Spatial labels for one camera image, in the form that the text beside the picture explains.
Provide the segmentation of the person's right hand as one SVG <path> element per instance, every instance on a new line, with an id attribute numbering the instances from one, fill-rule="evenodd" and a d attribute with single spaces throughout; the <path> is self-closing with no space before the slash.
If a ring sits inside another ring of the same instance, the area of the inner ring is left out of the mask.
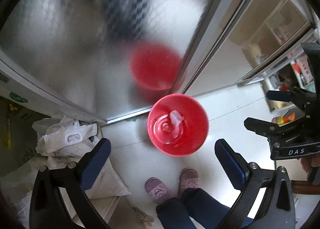
<path id="1" fill-rule="evenodd" d="M 308 173 L 310 168 L 320 166 L 320 154 L 317 154 L 313 157 L 302 157 L 300 159 L 303 170 Z"/>

